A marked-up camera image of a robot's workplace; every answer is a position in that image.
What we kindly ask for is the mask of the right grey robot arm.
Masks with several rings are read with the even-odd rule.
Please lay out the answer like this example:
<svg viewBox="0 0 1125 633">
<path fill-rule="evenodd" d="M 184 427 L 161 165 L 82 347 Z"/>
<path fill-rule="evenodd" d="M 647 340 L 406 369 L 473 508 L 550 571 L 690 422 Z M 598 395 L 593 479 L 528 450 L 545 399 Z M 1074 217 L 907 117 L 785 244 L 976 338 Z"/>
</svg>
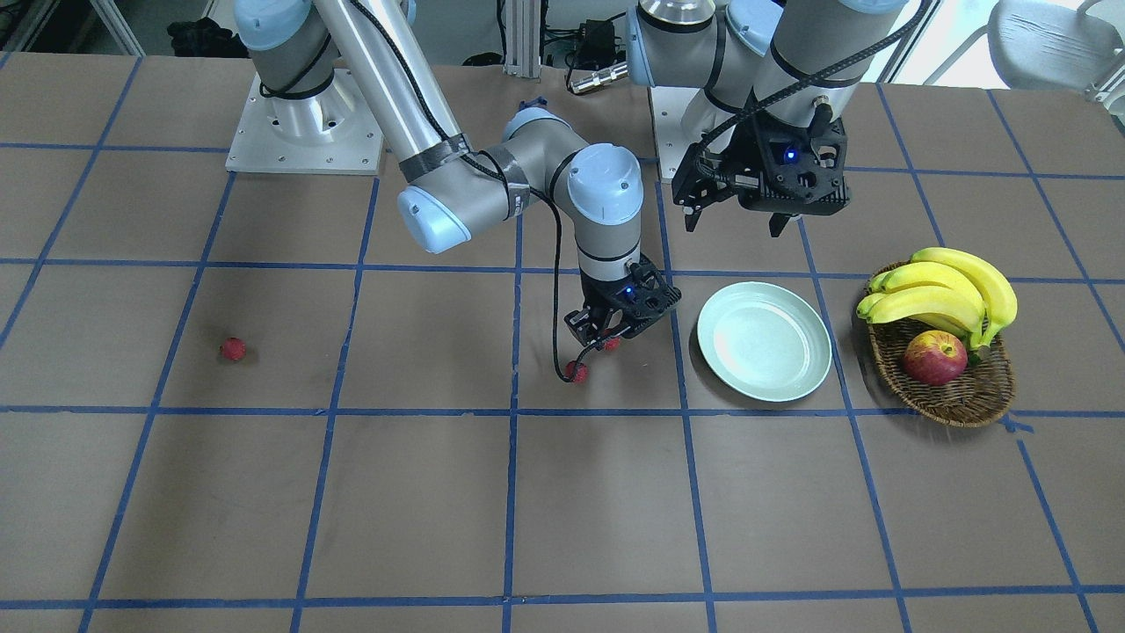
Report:
<svg viewBox="0 0 1125 633">
<path fill-rule="evenodd" d="M 397 157 L 410 235 L 457 247 L 542 200 L 573 221 L 584 301 L 565 323 L 584 347 L 638 336 L 680 302 L 642 252 L 642 168 L 629 150 L 590 143 L 539 107 L 475 151 L 410 27 L 404 1 L 237 1 L 256 67 L 232 171 L 370 175 Z"/>
</svg>

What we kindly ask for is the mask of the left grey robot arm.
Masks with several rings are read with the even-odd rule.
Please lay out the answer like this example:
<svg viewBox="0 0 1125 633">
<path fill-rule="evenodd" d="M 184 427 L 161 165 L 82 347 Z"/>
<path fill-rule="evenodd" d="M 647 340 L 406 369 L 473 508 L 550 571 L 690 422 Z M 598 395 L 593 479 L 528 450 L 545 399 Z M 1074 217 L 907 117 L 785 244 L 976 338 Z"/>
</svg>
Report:
<svg viewBox="0 0 1125 633">
<path fill-rule="evenodd" d="M 778 236 L 850 200 L 842 115 L 868 63 L 904 31 L 903 1 L 639 1 L 628 12 L 636 84 L 694 90 L 672 199 L 695 230 L 729 198 Z"/>
</svg>

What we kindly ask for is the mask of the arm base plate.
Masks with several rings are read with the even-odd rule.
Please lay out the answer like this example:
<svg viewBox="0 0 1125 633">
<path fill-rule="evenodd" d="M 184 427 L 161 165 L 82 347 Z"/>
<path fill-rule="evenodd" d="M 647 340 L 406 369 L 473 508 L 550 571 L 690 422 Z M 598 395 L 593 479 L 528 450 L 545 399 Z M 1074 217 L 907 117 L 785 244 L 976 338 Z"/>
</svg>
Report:
<svg viewBox="0 0 1125 633">
<path fill-rule="evenodd" d="M 740 111 L 710 97 L 703 87 L 650 87 L 650 110 L 659 179 L 669 186 L 690 144 Z"/>
<path fill-rule="evenodd" d="M 381 165 L 378 128 L 349 69 L 302 100 L 266 98 L 253 76 L 230 142 L 226 170 L 276 175 L 376 177 Z"/>
</svg>

